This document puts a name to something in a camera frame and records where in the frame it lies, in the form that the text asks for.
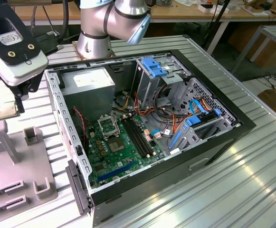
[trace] black cable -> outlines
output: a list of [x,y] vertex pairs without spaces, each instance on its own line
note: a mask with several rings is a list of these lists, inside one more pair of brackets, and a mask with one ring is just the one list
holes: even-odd
[[[269,83],[269,85],[267,83],[263,83],[262,81],[260,81],[259,80],[260,78],[265,79]],[[264,84],[264,85],[268,86],[271,89],[275,89],[276,88],[276,85],[273,84],[270,81],[270,80],[276,81],[276,76],[275,75],[271,75],[270,72],[266,72],[266,75],[264,75],[264,76],[258,76],[258,77],[255,77],[254,79],[256,79],[257,81],[259,81],[261,84]]]
[[224,1],[224,4],[222,6],[222,9],[220,11],[220,13],[218,14],[215,22],[213,25],[210,25],[210,28],[209,28],[209,34],[206,36],[206,38],[204,39],[204,42],[202,43],[201,47],[203,49],[205,49],[207,43],[209,42],[209,40],[212,38],[212,36],[214,35],[214,32],[217,30],[218,26],[219,26],[219,21],[225,11],[225,9],[227,8],[228,4],[229,4],[230,0],[225,0]]
[[212,21],[210,22],[210,24],[209,24],[209,26],[208,26],[208,29],[206,30],[206,32],[205,32],[205,34],[204,34],[204,37],[203,37],[203,40],[202,40],[202,44],[204,43],[205,38],[206,38],[206,37],[208,36],[208,34],[209,34],[209,28],[210,28],[210,26],[211,26],[211,24],[213,23],[213,20],[214,20],[214,18],[215,18],[216,11],[217,11],[217,8],[218,8],[218,2],[219,2],[219,1],[217,1],[216,8],[215,8],[215,12],[214,12],[214,15],[213,15],[213,17],[212,17]]
[[58,39],[58,42],[62,42],[65,38],[65,35],[68,30],[68,23],[69,23],[69,9],[68,9],[68,0],[63,0],[63,12],[64,12],[64,18],[63,18],[63,30],[60,34],[60,37]]
[[33,29],[35,27],[35,14],[37,12],[37,6],[33,7],[32,16],[30,20],[30,26],[31,26],[31,34],[33,35]]
[[48,14],[47,14],[47,11],[46,11],[46,9],[45,9],[45,6],[43,6],[43,10],[44,10],[44,13],[46,14],[47,20],[49,21],[51,30],[54,32],[53,25],[52,25],[52,23],[51,23],[51,20],[50,20]]

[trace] red wire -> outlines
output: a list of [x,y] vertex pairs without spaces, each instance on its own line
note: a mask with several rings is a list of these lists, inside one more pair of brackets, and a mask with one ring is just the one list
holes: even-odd
[[84,119],[83,119],[82,114],[81,114],[76,108],[73,108],[73,110],[75,110],[75,112],[78,113],[78,115],[81,117],[81,121],[82,121],[82,125],[83,125],[83,137],[84,137],[83,145],[85,146],[86,135],[85,135],[85,124],[84,124]]

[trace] orange wire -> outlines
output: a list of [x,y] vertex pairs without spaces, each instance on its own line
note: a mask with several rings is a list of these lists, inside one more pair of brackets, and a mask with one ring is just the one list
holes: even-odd
[[202,101],[201,103],[203,103],[203,107],[204,107],[207,111],[209,111],[210,108],[206,105],[205,100],[202,98],[201,101]]

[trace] blue expansion slot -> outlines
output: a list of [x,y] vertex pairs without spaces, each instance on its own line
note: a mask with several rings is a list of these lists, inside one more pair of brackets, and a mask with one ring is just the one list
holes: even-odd
[[117,170],[114,170],[114,171],[112,171],[112,172],[109,172],[109,173],[107,173],[107,174],[104,174],[103,176],[98,177],[98,181],[105,180],[105,179],[110,178],[110,177],[113,177],[113,176],[115,176],[115,175],[117,175],[117,174],[119,174],[119,173],[121,173],[121,172],[124,172],[124,171],[126,171],[126,170],[129,170],[130,167],[131,167],[134,163],[135,163],[135,161],[132,161],[131,163],[125,165],[124,167],[121,167],[121,168],[119,168],[119,169],[117,169]]

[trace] aluminum workbench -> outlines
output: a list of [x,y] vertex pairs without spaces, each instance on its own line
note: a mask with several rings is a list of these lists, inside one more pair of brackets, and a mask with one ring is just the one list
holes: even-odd
[[[276,227],[276,114],[189,38],[146,38],[137,46],[114,41],[112,46],[117,56],[179,49],[257,127],[218,161],[98,227]],[[78,60],[72,46],[49,58],[52,64]],[[24,107],[26,112],[9,123],[43,130],[58,197],[0,222],[0,227],[88,227],[90,218],[79,215],[69,186],[66,152],[44,79]]]

